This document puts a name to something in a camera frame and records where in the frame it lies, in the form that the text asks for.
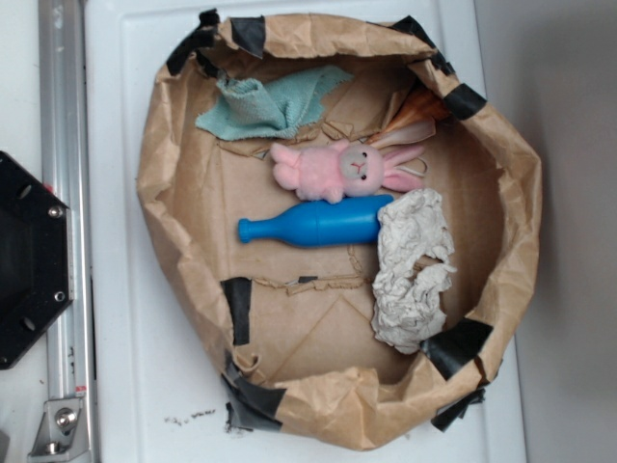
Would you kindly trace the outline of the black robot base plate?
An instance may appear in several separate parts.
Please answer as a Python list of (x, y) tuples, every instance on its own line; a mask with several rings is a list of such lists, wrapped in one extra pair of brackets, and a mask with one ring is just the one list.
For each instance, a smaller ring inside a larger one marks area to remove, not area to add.
[(71, 302), (67, 206), (1, 153), (1, 369), (13, 368)]

